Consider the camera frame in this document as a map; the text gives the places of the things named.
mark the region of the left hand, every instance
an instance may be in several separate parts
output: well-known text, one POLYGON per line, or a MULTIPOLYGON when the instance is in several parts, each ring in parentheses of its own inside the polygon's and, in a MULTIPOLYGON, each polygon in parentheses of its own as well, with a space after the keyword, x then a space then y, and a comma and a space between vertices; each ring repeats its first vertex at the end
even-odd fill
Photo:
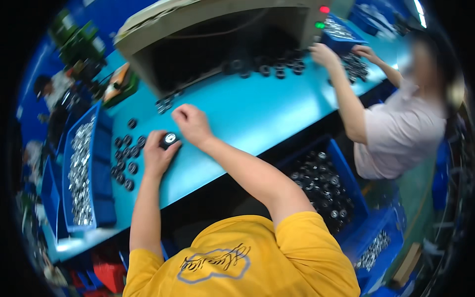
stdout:
POLYGON ((340 57, 323 43, 314 43, 313 46, 308 47, 308 49, 312 55, 312 60, 325 68, 341 64, 340 57))
POLYGON ((145 147, 143 148, 143 158, 145 162, 144 176, 152 177, 158 181, 168 169, 171 159, 181 145, 181 141, 177 141, 170 145, 167 150, 159 147, 159 142, 165 134, 167 134, 165 130, 154 130, 150 132, 145 147))

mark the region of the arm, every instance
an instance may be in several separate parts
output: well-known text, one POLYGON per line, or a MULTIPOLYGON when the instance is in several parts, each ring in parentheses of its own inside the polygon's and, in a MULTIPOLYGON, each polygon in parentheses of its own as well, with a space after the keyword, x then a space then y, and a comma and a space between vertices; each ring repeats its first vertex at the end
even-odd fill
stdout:
POLYGON ((310 47, 312 59, 327 68, 336 92, 338 112, 345 127, 345 133, 354 142, 366 144, 364 106, 353 93, 350 82, 346 78, 340 58, 326 45, 314 43, 310 47))
POLYGON ((146 249, 163 258, 159 187, 162 176, 181 142, 171 145, 166 151, 158 146, 166 131, 152 131, 144 147, 145 173, 135 201, 130 226, 130 251, 146 249))
POLYGON ((275 167, 214 137, 204 113, 188 104, 172 117, 187 140, 215 159, 249 194, 262 202, 274 227, 286 217, 313 211, 304 191, 275 167))
POLYGON ((389 66, 388 64, 384 63, 378 56, 376 56, 373 50, 370 47, 362 46, 362 45, 355 45, 351 51, 358 56, 365 57, 371 63, 375 64, 386 74, 388 80, 396 87, 399 88, 402 75, 399 71, 394 69, 393 67, 389 66))

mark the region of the yellow t-shirt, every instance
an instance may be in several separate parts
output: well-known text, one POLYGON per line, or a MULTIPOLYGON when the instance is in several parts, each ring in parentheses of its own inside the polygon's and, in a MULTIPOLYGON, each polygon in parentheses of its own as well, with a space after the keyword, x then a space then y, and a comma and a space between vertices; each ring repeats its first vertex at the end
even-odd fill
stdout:
POLYGON ((359 294, 350 261, 311 211, 289 216, 275 232, 261 216, 219 221, 166 262, 135 249, 123 291, 123 297, 359 294))

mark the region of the red light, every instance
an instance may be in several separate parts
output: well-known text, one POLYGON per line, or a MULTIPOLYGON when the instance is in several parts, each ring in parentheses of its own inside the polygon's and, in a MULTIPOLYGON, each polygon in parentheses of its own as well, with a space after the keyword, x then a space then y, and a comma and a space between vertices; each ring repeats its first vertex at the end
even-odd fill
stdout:
POLYGON ((321 6, 320 7, 320 12, 323 12, 323 13, 329 13, 330 12, 330 9, 326 6, 321 6))

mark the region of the workbench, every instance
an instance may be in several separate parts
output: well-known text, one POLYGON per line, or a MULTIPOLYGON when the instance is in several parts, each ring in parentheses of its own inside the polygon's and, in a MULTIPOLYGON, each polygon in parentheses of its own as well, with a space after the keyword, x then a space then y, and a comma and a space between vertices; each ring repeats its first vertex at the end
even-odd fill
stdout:
MULTIPOLYGON (((369 42, 380 58, 397 68, 399 39, 393 42, 382 40, 364 33, 350 22, 349 26, 369 42)), ((114 51, 107 57, 107 62, 107 69, 116 69, 126 61, 118 51, 114 51)), ((216 137, 254 156, 260 155, 338 109, 326 69, 316 65, 309 55, 306 55, 304 62, 306 69, 302 75, 286 71, 283 80, 275 76, 263 77, 258 73, 252 73, 247 79, 238 75, 214 75, 187 87, 183 95, 174 99, 173 107, 162 115, 157 113, 155 107, 157 98, 141 81, 134 95, 108 110, 114 118, 113 140, 130 134, 135 143, 140 135, 147 136, 151 130, 158 129, 176 132, 182 139, 183 145, 161 183, 160 208, 163 209, 225 173, 211 157, 183 139, 171 118, 173 109, 183 103, 197 106, 208 116, 216 137), (127 127, 131 118, 138 120, 133 130, 127 127)), ((371 63, 368 71, 366 83, 358 79, 352 85, 358 96, 386 78, 371 63)), ((112 150, 111 160, 115 160, 115 151, 112 150)), ((136 175, 130 177, 126 173, 135 181, 132 192, 113 182, 117 215, 117 223, 113 227, 73 233, 68 239, 55 243, 51 229, 44 226, 51 262, 70 259, 130 227, 144 170, 143 152, 137 163, 139 171, 136 175)))

